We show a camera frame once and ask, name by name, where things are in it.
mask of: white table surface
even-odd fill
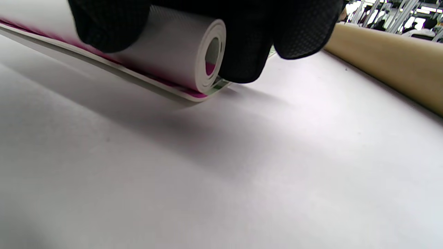
[[[1,249],[443,248],[442,119],[325,53],[190,105],[0,34]]]

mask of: paper roll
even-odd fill
[[[204,93],[218,75],[225,41],[226,28],[220,19],[152,6],[138,41],[111,57]]]
[[[337,24],[325,49],[443,116],[443,45]]]
[[[28,31],[30,36],[38,34],[119,63],[152,78],[156,83],[148,82],[154,85],[184,86],[175,88],[196,98],[207,97],[199,93],[214,93],[225,51],[222,20],[158,6],[151,7],[148,23],[137,42],[114,54],[103,54],[79,39],[64,0],[1,0],[0,21]]]

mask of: brown paper roll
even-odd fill
[[[443,116],[443,44],[338,24],[325,49]]]

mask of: black glove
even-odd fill
[[[226,24],[219,75],[247,83],[261,74],[271,45],[280,57],[318,52],[328,41],[343,0],[68,0],[80,39],[105,52],[124,50],[143,31],[151,4],[220,18]]]

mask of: kraft paper roll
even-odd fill
[[[443,44],[338,24],[325,49],[443,116]]]

